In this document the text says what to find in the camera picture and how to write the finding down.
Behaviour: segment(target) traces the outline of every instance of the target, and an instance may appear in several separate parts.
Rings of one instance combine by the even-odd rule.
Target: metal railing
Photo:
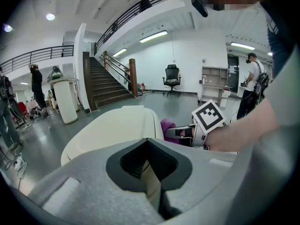
[[[106,58],[104,59],[103,55],[100,56],[100,59],[103,60],[103,62],[105,62],[107,65],[109,65],[113,70],[115,70],[119,75],[121,75],[124,79],[126,79],[129,83],[130,83],[130,80],[128,79],[128,77],[125,76],[125,73],[127,73],[126,71],[129,71],[129,68],[127,68],[126,66],[124,66],[122,63],[120,63],[119,61],[117,61],[116,59],[112,58],[111,56],[109,55],[106,55]],[[120,66],[118,66],[117,64],[115,64],[113,61],[111,60],[114,60],[116,61],[117,63],[120,64],[120,66],[123,66],[124,67],[124,70],[120,68]]]
[[[52,58],[69,57],[73,56],[73,53],[73,45],[47,47],[14,57],[0,64],[0,67],[2,68],[3,73],[7,74],[16,69],[28,66],[31,63],[37,63]]]
[[[146,9],[166,0],[141,0],[134,4],[130,9],[123,13],[102,35],[96,44],[97,52],[102,47],[102,45],[125,23],[130,19],[134,18],[136,15],[145,11]]]

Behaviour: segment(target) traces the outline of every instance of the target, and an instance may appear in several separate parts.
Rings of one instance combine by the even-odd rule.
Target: doorway
[[[231,54],[227,55],[228,58],[228,83],[227,86],[231,87],[231,92],[238,92],[239,89],[239,57]]]

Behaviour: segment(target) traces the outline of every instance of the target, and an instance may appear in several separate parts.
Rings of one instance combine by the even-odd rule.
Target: ceiling light
[[[231,43],[230,45],[231,46],[236,46],[236,47],[243,47],[243,48],[247,48],[247,49],[250,49],[250,50],[255,49],[255,47],[251,47],[251,46],[247,46],[247,45],[243,45],[243,44],[239,44],[239,43]]]
[[[147,42],[147,41],[149,41],[149,40],[151,40],[151,39],[154,39],[154,38],[157,38],[157,37],[166,35],[166,34],[168,34],[167,31],[158,32],[158,33],[155,33],[155,34],[153,34],[153,35],[150,35],[150,36],[148,36],[148,37],[143,38],[142,40],[140,40],[140,42],[141,42],[141,43],[144,43],[144,42]]]
[[[13,28],[9,25],[4,25],[4,31],[5,32],[10,32]]]
[[[118,51],[115,55],[113,55],[113,57],[120,55],[121,53],[125,52],[126,50],[127,50],[126,48],[123,48],[121,51]]]
[[[53,13],[48,13],[46,15],[47,20],[52,21],[55,18],[55,15]]]

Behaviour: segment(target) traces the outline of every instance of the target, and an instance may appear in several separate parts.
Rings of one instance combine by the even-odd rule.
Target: cap
[[[29,65],[28,65],[29,70],[30,70],[30,68],[31,68],[32,66],[38,67],[38,64],[29,64]]]
[[[248,54],[248,59],[249,59],[250,57],[257,58],[256,54],[253,53],[253,52],[251,52],[251,53]]]

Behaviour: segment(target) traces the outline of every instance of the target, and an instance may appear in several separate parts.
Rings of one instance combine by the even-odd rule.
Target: fire extinguisher
[[[146,91],[146,89],[145,89],[145,84],[144,84],[144,83],[142,83],[142,91],[143,91],[143,92]]]

